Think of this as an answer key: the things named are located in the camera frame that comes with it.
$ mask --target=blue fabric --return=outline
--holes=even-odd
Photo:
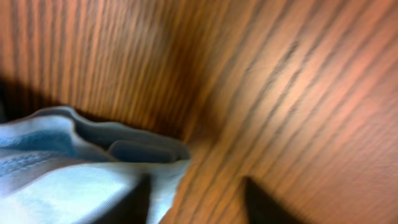
[[[152,181],[147,223],[172,206],[190,156],[179,141],[73,108],[46,108],[0,125],[0,223],[90,223]]]

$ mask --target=wood grain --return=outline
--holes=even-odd
[[[163,223],[398,220],[396,0],[0,0],[10,118],[72,105],[185,141]]]

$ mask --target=wooden surface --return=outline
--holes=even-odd
[[[72,105],[183,139],[163,223],[398,223],[396,0],[0,0],[9,116]]]

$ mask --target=light blue cloth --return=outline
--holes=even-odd
[[[91,223],[150,176],[147,223],[172,206],[190,155],[179,141],[70,107],[0,125],[0,223]]]

